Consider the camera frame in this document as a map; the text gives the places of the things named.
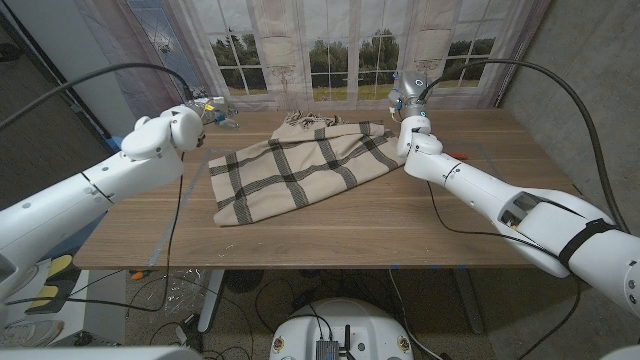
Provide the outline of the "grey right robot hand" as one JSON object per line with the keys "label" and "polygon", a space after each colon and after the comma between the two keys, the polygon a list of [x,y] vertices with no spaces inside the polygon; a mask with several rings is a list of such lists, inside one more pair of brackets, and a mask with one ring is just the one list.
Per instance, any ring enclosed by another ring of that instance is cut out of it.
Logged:
{"label": "grey right robot hand", "polygon": [[425,99],[420,100],[421,93],[430,84],[424,73],[417,71],[399,71],[393,74],[396,86],[389,92],[389,110],[392,115],[399,115],[399,120],[411,116],[426,117]]}

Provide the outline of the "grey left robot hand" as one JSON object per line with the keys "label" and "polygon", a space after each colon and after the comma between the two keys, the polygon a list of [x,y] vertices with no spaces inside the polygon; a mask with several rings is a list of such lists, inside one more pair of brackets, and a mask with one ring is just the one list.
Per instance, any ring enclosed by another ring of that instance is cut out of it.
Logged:
{"label": "grey left robot hand", "polygon": [[195,112],[200,115],[204,125],[215,124],[219,127],[237,130],[239,124],[234,117],[238,114],[235,106],[223,96],[198,98],[192,103]]}

